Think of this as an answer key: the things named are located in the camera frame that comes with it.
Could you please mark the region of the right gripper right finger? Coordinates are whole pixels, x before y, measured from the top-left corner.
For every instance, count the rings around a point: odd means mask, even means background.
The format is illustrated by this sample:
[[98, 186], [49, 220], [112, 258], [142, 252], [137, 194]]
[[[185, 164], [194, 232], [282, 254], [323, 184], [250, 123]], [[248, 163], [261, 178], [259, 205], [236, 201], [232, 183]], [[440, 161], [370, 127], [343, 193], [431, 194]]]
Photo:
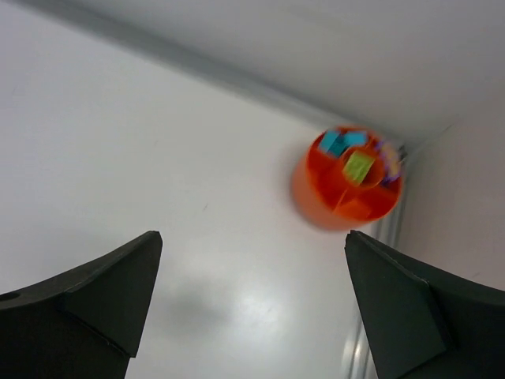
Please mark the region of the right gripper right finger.
[[502, 378], [504, 293], [360, 232], [345, 255], [380, 378]]

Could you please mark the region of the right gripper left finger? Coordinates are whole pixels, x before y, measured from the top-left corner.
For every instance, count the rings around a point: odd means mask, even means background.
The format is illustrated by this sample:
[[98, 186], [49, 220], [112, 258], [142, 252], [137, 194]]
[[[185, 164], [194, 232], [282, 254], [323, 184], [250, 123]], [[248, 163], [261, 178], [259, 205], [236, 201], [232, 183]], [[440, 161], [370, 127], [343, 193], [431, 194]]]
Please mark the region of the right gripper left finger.
[[1, 296], [3, 378], [123, 378], [137, 356], [163, 240], [148, 231]]

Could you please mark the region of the green lego brick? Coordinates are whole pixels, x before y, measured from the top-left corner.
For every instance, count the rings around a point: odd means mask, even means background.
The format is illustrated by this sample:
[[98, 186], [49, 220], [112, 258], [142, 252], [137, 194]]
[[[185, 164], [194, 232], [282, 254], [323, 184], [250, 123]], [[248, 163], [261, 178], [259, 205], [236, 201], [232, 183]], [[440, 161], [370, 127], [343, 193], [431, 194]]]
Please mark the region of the green lego brick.
[[352, 182], [360, 184], [370, 171], [375, 159], [363, 152], [353, 152], [343, 168], [344, 175]]

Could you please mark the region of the purple round lego piece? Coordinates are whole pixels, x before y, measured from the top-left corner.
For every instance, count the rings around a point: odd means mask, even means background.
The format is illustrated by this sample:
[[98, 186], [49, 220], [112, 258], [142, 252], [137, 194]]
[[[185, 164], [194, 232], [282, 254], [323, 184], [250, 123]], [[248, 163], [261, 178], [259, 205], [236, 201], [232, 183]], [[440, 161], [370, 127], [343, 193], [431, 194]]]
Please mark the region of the purple round lego piece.
[[388, 186], [402, 175], [401, 149], [397, 148], [390, 141], [381, 141], [377, 145], [376, 150], [383, 161], [385, 170], [381, 184]]

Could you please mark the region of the teal lego piece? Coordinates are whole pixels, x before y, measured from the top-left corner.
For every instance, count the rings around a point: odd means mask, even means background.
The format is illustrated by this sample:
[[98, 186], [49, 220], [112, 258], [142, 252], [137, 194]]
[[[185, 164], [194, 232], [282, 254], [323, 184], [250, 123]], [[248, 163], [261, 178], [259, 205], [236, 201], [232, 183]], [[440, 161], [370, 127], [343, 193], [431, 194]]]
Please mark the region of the teal lego piece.
[[364, 146], [368, 142], [368, 135], [365, 132], [345, 132], [336, 130], [327, 131], [318, 144], [321, 152], [332, 156], [341, 156], [349, 147]]

